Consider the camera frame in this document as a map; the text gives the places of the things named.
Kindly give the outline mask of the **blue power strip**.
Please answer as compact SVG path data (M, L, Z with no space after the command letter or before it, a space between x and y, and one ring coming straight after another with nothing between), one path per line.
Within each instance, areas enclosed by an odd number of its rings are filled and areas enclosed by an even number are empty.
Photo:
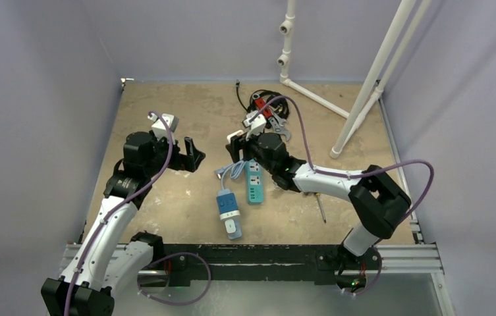
M241 229L241 216L235 195L229 189L219 190L217 193L216 202L218 206L219 218L223 224L226 219L236 219L239 222ZM239 239L242 237L242 230L240 234L235 234L232 236L227 234L227 236L230 240Z

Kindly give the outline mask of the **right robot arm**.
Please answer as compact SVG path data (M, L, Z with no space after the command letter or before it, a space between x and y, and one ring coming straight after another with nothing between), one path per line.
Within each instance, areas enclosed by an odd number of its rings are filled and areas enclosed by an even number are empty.
M283 190L319 193L351 202L360 224L353 228L338 250L340 263L353 268L376 242L389 239L410 209L403 189L377 165L364 171L342 171L312 165L287 151L275 133L248 136L231 134L225 146L233 162L254 160Z

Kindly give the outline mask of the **white plug adapter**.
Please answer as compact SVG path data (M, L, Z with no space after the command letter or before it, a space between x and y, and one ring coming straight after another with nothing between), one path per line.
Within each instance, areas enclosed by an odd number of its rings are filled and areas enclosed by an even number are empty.
M237 130L227 136L227 143L231 144L233 142L233 139L237 137L241 137L244 134L243 130Z

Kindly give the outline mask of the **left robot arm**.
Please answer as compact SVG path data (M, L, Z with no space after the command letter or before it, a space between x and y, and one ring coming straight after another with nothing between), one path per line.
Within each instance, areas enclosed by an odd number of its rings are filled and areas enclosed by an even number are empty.
M58 278L41 288L50 315L111 315L119 292L142 267L157 269L164 263L163 240L156 234L137 233L114 259L121 236L166 169L194 172L205 158L190 137L185 153L176 140L154 132L126 137L123 158L107 181L97 217L77 254Z

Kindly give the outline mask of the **white charger plug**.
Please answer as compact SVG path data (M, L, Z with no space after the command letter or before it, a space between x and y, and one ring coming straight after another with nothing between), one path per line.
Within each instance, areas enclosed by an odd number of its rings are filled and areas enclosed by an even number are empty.
M226 219L224 224L228 235L241 233L239 222L236 219Z

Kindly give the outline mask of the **teal power strip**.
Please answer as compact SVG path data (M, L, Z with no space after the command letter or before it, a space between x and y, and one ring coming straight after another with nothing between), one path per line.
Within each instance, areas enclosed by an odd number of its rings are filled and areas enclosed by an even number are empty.
M246 198L250 205L258 205L264 201L262 168L254 160L244 166L246 178Z

